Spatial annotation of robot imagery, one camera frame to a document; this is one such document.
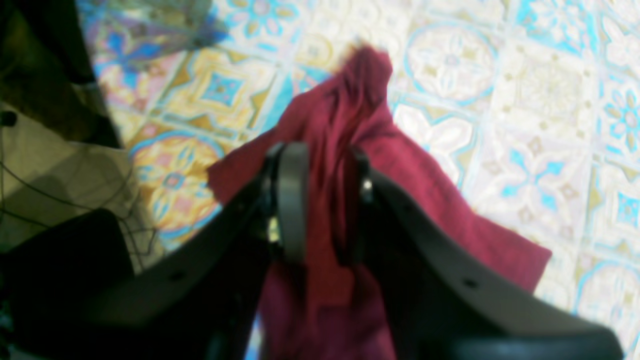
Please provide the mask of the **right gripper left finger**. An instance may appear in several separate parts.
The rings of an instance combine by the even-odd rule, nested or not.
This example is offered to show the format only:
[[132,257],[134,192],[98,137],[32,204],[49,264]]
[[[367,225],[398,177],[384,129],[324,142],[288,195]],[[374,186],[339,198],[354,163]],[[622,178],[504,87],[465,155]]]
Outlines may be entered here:
[[135,275],[93,210],[1,255],[9,344],[48,360],[240,360],[270,265],[306,259],[309,150],[278,143],[187,244]]

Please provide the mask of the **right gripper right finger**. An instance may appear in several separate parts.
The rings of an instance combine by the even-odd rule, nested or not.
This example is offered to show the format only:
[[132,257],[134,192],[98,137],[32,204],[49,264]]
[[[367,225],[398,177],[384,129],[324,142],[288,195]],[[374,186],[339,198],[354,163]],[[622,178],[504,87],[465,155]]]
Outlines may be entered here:
[[343,163],[346,265],[369,271],[399,360],[621,360],[613,331],[474,259],[358,148]]

